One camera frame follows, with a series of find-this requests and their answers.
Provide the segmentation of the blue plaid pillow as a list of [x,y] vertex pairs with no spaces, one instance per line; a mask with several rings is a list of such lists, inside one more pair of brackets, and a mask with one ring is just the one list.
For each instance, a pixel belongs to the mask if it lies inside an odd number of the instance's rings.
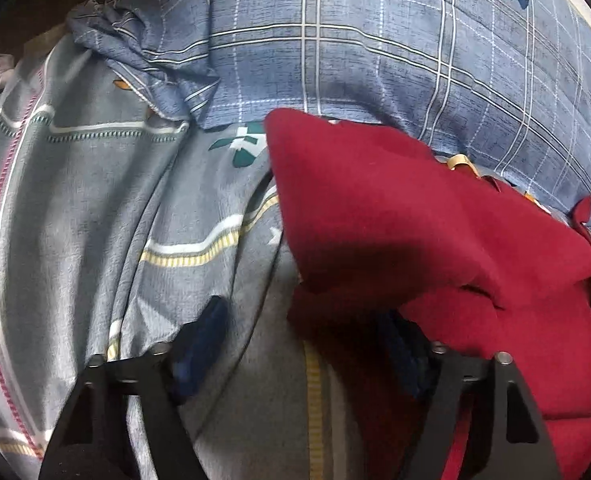
[[547,206],[591,198],[586,0],[103,0],[68,26],[167,119],[381,122]]

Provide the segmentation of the red knit garment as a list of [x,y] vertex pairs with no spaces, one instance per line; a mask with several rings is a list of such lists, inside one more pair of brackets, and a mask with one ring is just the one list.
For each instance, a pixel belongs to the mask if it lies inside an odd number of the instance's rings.
[[477,358],[515,359],[561,474],[591,463],[591,239],[510,185],[449,168],[402,131],[279,108],[264,122],[300,281],[289,320],[340,376],[369,479],[420,424],[409,322]]

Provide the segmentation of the grey patterned bed sheet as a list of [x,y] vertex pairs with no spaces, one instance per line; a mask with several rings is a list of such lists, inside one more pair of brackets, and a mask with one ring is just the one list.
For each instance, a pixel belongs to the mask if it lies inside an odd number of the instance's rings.
[[14,70],[0,477],[369,479],[340,376],[289,320],[274,110],[169,122],[71,38]]

